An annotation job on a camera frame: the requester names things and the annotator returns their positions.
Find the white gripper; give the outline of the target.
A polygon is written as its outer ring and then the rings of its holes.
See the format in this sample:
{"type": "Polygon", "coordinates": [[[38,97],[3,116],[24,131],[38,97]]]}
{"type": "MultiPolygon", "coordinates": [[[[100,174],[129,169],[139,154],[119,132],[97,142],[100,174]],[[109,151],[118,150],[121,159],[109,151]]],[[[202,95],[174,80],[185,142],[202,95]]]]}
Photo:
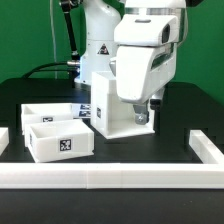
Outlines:
{"type": "Polygon", "coordinates": [[[112,58],[115,62],[113,74],[116,91],[121,101],[138,104],[133,106],[137,124],[149,122],[148,105],[145,102],[151,97],[150,108],[161,108],[165,91],[163,86],[175,75],[176,53],[175,44],[157,47],[118,46],[116,57],[112,58]]]}

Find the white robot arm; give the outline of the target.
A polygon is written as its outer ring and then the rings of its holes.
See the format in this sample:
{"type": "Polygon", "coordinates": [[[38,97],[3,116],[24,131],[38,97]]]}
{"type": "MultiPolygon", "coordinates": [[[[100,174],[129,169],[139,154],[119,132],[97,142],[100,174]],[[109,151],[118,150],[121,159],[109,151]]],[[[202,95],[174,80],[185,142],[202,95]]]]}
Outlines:
{"type": "Polygon", "coordinates": [[[186,0],[119,0],[125,13],[83,0],[86,50],[75,81],[92,85],[92,73],[110,71],[121,101],[134,107],[135,122],[149,122],[148,101],[175,75],[178,45],[186,37],[186,0]]]}

